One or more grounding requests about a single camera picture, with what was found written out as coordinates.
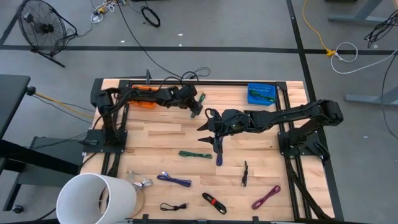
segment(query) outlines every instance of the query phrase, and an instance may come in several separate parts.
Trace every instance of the extension cord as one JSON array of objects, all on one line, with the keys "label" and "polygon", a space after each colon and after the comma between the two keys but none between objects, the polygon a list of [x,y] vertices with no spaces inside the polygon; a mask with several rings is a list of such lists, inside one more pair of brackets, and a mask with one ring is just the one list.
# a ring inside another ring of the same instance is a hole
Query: extension cord
[{"label": "extension cord", "polygon": [[[340,48],[340,46],[342,46],[343,44],[348,44],[348,45],[351,45],[351,46],[353,46],[353,47],[355,48],[355,58],[354,58],[354,59],[352,59],[352,60],[346,60],[346,59],[344,59],[343,57],[341,57],[341,56],[337,53],[337,50],[338,50],[338,49]],[[352,62],[354,62],[354,61],[358,58],[358,48],[357,48],[354,44],[352,44],[352,43],[350,43],[350,42],[343,42],[343,43],[341,43],[341,44],[339,44],[339,45],[337,46],[337,48],[336,48],[336,50],[335,50],[335,53],[331,56],[331,58],[330,58],[330,65],[331,65],[331,68],[332,68],[336,73],[339,73],[340,75],[347,75],[347,74],[351,74],[351,73],[354,73],[354,72],[358,72],[358,71],[360,71],[360,70],[362,70],[362,69],[365,69],[365,68],[372,67],[373,65],[377,65],[377,64],[379,64],[379,63],[381,63],[381,62],[383,62],[383,61],[385,61],[385,60],[388,60],[389,58],[391,58],[392,56],[394,56],[397,52],[398,52],[398,49],[395,50],[392,54],[390,54],[390,56],[388,56],[388,57],[386,57],[386,58],[384,58],[384,59],[382,59],[382,60],[380,60],[380,61],[378,61],[378,62],[374,62],[374,63],[372,63],[372,64],[370,64],[370,65],[363,66],[363,67],[361,67],[361,68],[357,68],[357,69],[352,70],[352,71],[349,71],[349,72],[339,72],[339,71],[337,71],[337,70],[335,69],[335,66],[333,65],[333,57],[334,57],[334,56],[338,57],[338,60],[344,61],[344,62],[346,62],[346,63],[352,63]]]}]

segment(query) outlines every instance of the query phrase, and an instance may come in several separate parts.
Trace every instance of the black fan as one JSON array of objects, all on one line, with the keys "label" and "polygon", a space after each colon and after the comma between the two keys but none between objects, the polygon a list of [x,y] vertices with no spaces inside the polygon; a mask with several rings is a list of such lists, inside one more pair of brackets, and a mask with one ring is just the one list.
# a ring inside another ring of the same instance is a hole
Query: black fan
[{"label": "black fan", "polygon": [[[18,21],[31,51],[65,68],[53,56],[66,49],[68,40],[78,35],[76,27],[41,0],[25,0],[19,8]],[[64,21],[74,28],[73,34],[67,35]]]}]

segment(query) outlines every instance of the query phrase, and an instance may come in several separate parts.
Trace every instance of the green cable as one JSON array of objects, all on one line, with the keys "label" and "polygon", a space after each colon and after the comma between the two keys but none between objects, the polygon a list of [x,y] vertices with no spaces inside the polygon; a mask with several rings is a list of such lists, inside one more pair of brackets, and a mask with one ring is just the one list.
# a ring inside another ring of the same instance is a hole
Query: green cable
[{"label": "green cable", "polygon": [[252,95],[252,96],[263,98],[263,99],[268,100],[268,101],[270,101],[272,103],[275,103],[275,98],[270,97],[270,96],[264,96],[264,95],[258,93],[255,90],[249,90],[249,94]]},{"label": "green cable", "polygon": [[192,157],[202,157],[205,159],[213,158],[213,156],[211,154],[205,154],[205,153],[194,153],[194,152],[180,151],[178,154],[183,157],[192,156]]}]

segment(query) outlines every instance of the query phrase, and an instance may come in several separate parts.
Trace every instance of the yellow cable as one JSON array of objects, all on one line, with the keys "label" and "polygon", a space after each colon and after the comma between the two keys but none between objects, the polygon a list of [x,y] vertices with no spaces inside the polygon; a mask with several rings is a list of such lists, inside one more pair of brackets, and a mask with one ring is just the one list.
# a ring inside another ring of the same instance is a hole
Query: yellow cable
[{"label": "yellow cable", "polygon": [[59,105],[63,106],[64,108],[66,108],[66,109],[68,109],[68,110],[71,110],[71,111],[75,112],[75,113],[78,114],[78,115],[82,115],[82,116],[85,116],[86,118],[91,118],[91,119],[94,118],[93,116],[90,116],[90,115],[81,113],[81,112],[79,112],[79,111],[77,111],[77,110],[75,110],[75,109],[69,107],[68,105],[64,105],[63,103],[59,102],[58,100],[55,100],[55,99],[50,98],[50,97],[48,97],[48,96],[42,95],[42,94],[40,94],[40,93],[35,93],[35,95],[36,95],[36,96],[39,96],[39,97],[41,97],[41,98],[44,98],[44,99],[46,99],[46,100],[50,100],[50,101],[52,101],[52,102],[54,102],[54,103],[58,103]]},{"label": "yellow cable", "polygon": [[321,37],[321,35],[319,34],[319,32],[316,31],[316,30],[310,25],[310,23],[307,21],[307,19],[305,18],[305,6],[307,6],[307,2],[308,2],[308,0],[305,0],[304,5],[303,5],[303,10],[302,10],[302,14],[303,14],[304,21],[305,21],[305,23],[308,25],[308,27],[309,27],[312,31],[314,31],[316,34],[318,34],[319,40],[321,41],[321,44],[322,44],[323,48],[326,50],[326,55],[329,56],[329,57],[331,57],[331,56],[333,56],[333,55],[336,53],[336,51],[335,51],[335,50],[331,50],[331,49],[329,49],[329,48],[327,48],[327,47],[325,46],[325,44],[323,43],[322,37]]}]

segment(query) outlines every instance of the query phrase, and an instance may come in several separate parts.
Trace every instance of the wooden table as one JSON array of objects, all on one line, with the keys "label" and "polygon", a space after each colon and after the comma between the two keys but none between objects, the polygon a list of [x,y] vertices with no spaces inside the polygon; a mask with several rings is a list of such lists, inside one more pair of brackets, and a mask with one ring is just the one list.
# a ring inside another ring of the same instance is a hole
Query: wooden table
[{"label": "wooden table", "polygon": [[[286,82],[290,98],[290,106],[307,103],[302,82]],[[118,87],[119,80],[105,79],[102,89]],[[252,220],[258,216],[260,220],[293,220],[292,205],[287,182],[284,157],[279,153],[277,133],[279,127],[274,126],[261,134],[241,133],[227,136],[223,141],[223,165],[216,166],[216,154],[212,146],[198,142],[198,138],[213,136],[209,131],[196,131],[206,122],[205,108],[215,108],[220,113],[225,109],[267,110],[275,111],[275,105],[260,106],[247,103],[246,86],[211,86],[197,85],[197,98],[206,93],[203,111],[195,119],[190,119],[189,110],[165,108],[157,106],[154,110],[130,107],[127,127],[128,138],[126,152],[122,154],[118,177],[128,179],[128,171],[133,170],[154,185],[145,188],[146,201],[142,214],[149,214],[150,219],[184,219],[184,220]],[[306,121],[295,122],[299,127]],[[180,150],[212,153],[212,159],[181,157]],[[93,157],[82,168],[81,172],[100,173],[103,154]],[[248,186],[241,186],[244,172],[244,161],[248,162]],[[331,199],[325,179],[322,162],[315,156],[302,157],[303,171],[307,189],[319,206],[330,216],[334,216]],[[157,180],[162,171],[172,177],[192,180],[190,188],[175,183]],[[275,185],[282,190],[271,197],[260,209],[253,210],[254,201],[263,197]],[[222,215],[202,198],[207,192],[227,206],[227,214]],[[300,214],[303,217],[302,197],[297,190]],[[161,203],[180,205],[188,202],[185,210],[163,212]],[[138,193],[136,210],[142,203],[142,193]]]}]

